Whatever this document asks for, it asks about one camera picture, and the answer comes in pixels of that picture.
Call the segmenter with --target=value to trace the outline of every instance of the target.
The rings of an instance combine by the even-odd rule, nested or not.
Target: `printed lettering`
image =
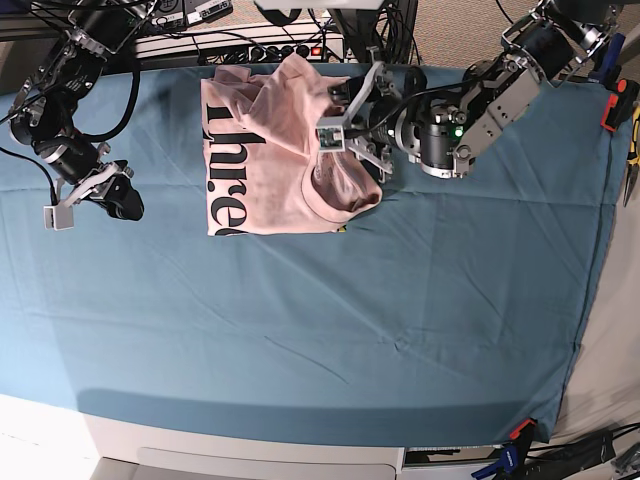
[[[231,198],[231,197],[220,197],[220,198],[216,198],[212,203],[211,203],[211,216],[213,217],[213,219],[216,221],[216,223],[218,225],[220,225],[221,227],[223,226],[222,223],[220,223],[220,221],[218,220],[218,212],[223,209],[226,208],[227,209],[227,220],[228,220],[228,225],[231,228],[234,227],[239,227],[240,225],[242,225],[245,220],[247,219],[247,209],[245,208],[244,204],[236,199],[236,198]],[[242,211],[242,218],[235,218],[233,217],[231,214],[233,213],[232,209],[237,209],[237,210],[241,210]]]

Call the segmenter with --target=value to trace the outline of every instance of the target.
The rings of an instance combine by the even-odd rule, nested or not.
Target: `cable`
[[[502,6],[502,3],[500,3],[500,0],[496,0],[496,5],[498,5],[498,8],[500,9],[500,11],[502,12],[502,14],[504,15],[504,18],[507,19],[507,21],[513,25],[513,20],[511,20],[511,17],[509,16],[509,14],[507,13],[507,11],[504,9],[504,7]]]
[[[49,28],[51,28],[52,30],[55,30],[56,32],[60,33],[60,34],[64,34],[64,29],[62,27],[60,27],[59,25],[56,25],[55,23],[53,23],[52,21],[48,20],[47,18],[40,16],[38,13],[36,13],[36,10],[33,9],[29,9],[26,8],[26,6],[24,4],[22,4],[19,0],[10,0],[11,3],[13,3],[16,7],[20,8],[21,10],[23,10],[26,13],[30,13],[31,15],[33,15],[34,17],[36,17],[38,20],[40,20],[41,22],[43,22],[44,24],[46,24]],[[47,11],[46,9],[42,9],[45,12],[47,12],[49,15],[51,15],[52,17],[55,17],[57,20],[59,21],[63,21],[62,18],[53,15],[51,12]]]
[[[133,109],[135,108],[136,102],[138,100],[138,91],[140,90],[140,64],[132,53],[130,53],[130,60],[131,73],[133,74],[133,77],[131,78],[131,91],[129,92],[129,100],[127,101],[127,107],[124,110],[124,114],[122,115],[120,122],[118,122],[115,127],[113,127],[106,133],[100,135],[90,135],[85,133],[85,138],[90,142],[106,142],[107,140],[115,137],[122,130],[124,130],[124,128],[129,123],[129,120],[131,120]]]
[[[411,41],[413,42],[413,49],[415,49],[416,56],[418,57],[418,65],[422,65],[422,57],[420,56],[420,51],[418,50],[418,43],[416,42],[416,37],[413,34],[413,32],[409,29],[407,24],[405,23],[404,16],[402,15],[402,11],[395,7],[388,7],[388,8],[392,8],[400,15],[400,25],[402,26],[403,29],[407,31],[407,33],[409,33],[409,35],[411,35]]]
[[[627,475],[626,477],[622,477],[620,480],[635,480],[640,478],[640,472],[632,473],[631,475]]]
[[[318,20],[316,20],[316,14],[313,11],[313,8],[308,9],[307,12],[309,12],[309,16],[311,17],[311,20],[313,20],[313,23],[316,24],[316,27],[318,27],[318,29],[322,32],[322,55],[320,56],[320,61],[324,62],[325,55],[327,53],[327,32],[322,29],[322,25],[320,25],[320,22],[318,22]]]
[[[413,95],[409,95],[408,97],[403,98],[402,101],[398,105],[396,105],[394,108],[392,108],[375,125],[372,125],[370,127],[363,128],[363,129],[348,129],[348,130],[345,130],[344,137],[347,138],[347,139],[351,139],[351,138],[357,138],[357,137],[359,137],[361,135],[365,135],[367,133],[371,133],[376,128],[379,128],[380,126],[384,125],[384,122],[389,120],[389,118],[393,117],[394,115],[396,115],[396,114],[400,113],[402,110],[404,110],[407,107],[407,105],[409,105],[409,103],[412,100],[414,100],[415,98],[421,97],[423,95],[428,95],[430,93],[453,90],[454,88],[463,88],[463,87],[466,87],[467,85],[470,85],[471,83],[474,83],[474,82],[476,82],[475,79],[466,80],[464,82],[454,83],[452,85],[445,85],[443,87],[427,88],[426,90],[422,90],[421,92],[416,92]]]
[[[96,5],[96,6],[88,6],[88,5],[75,5],[61,2],[52,2],[50,0],[37,0],[34,2],[36,5],[45,5],[47,7],[51,7],[54,10],[80,10],[86,12],[103,12],[103,11],[115,11],[115,10],[125,10],[129,7],[135,7],[138,5],[144,5],[146,3],[151,3],[153,0],[134,0],[129,3],[120,3],[117,5]]]
[[[622,425],[621,427],[616,427],[612,430],[609,430],[610,433],[615,434],[618,432],[622,432],[622,433],[618,433],[618,435],[614,435],[613,439],[617,440],[620,437],[624,437],[625,435],[630,434],[631,432],[633,432],[634,430],[638,430],[640,429],[640,423],[630,423],[628,425]],[[556,450],[558,448],[564,448],[564,447],[573,447],[574,445],[584,441],[585,439],[589,438],[589,436],[581,439],[581,440],[577,440],[575,442],[570,442],[570,443],[562,443],[562,444],[558,444],[558,445],[547,445],[544,447],[535,447],[530,449],[531,452],[542,452],[544,450]]]
[[[256,42],[252,38],[245,37],[244,35],[240,35],[239,33],[229,32],[227,30],[216,30],[214,32],[208,31],[208,32],[163,33],[162,35],[166,36],[166,37],[169,37],[169,38],[174,38],[175,39],[175,38],[199,37],[199,36],[202,36],[202,35],[213,35],[215,33],[221,33],[223,35],[229,35],[231,37],[235,37],[235,38],[239,38],[241,40],[245,40],[245,41],[251,43],[252,45],[262,49],[262,51],[264,51],[265,53],[267,51],[267,49],[266,49],[266,47],[264,45]]]
[[[58,204],[58,196],[56,195],[56,189],[53,186],[53,180],[51,178],[51,175],[49,175],[49,172],[47,171],[46,168],[44,168],[39,162],[35,161],[33,158],[25,157],[24,155],[20,155],[19,153],[12,152],[11,150],[7,150],[5,148],[0,147],[0,152],[4,153],[5,155],[9,155],[10,157],[26,160],[27,162],[33,163],[36,167],[38,167],[40,171],[44,173],[44,176],[47,177],[47,181],[49,182],[49,196],[51,197],[51,205]]]

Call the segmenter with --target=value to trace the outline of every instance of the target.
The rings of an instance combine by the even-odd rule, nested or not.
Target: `folded shirt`
[[[380,203],[351,152],[319,153],[327,87],[343,81],[295,54],[272,75],[220,66],[201,81],[209,235],[332,232]]]

